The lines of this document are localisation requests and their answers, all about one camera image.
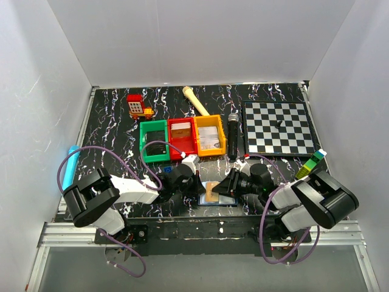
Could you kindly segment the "navy blue card holder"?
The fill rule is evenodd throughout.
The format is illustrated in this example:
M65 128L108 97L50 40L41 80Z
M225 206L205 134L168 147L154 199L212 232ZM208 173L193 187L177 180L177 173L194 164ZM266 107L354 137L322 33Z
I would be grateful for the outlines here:
M202 195L199 195L198 197L198 205L199 206L237 206L238 200L236 198L232 198L225 195L219 194L219 202L218 203L206 203L204 201L205 193Z

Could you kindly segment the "gold VIP credit card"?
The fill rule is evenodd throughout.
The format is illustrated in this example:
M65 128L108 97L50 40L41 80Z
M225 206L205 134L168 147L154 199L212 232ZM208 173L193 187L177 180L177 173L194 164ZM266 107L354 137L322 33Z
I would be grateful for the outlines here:
M219 202L219 193L214 192L213 188L219 184L217 181L209 181L205 184L205 197L204 201L206 203L218 203Z

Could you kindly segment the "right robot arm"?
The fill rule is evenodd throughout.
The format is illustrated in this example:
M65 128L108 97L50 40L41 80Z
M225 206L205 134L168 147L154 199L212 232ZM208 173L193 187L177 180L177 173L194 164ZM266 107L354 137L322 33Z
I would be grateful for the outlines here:
M323 170L281 187L264 164L253 164L248 174L231 169L212 191L231 198L257 195L263 206L281 210L276 219L264 223L265 236L279 240L315 225L331 229L359 207L355 194Z

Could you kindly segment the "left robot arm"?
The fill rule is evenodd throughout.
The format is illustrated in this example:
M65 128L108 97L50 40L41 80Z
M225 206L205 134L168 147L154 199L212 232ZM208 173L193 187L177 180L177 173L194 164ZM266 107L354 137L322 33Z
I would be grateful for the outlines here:
M109 235L116 235L125 228L123 216L112 208L115 203L155 204L169 201L176 194L197 197L205 193L198 172L193 167L180 164L172 171L158 173L161 190L156 180L121 178L110 175L105 168L93 171L64 190L63 197L75 227L93 225Z

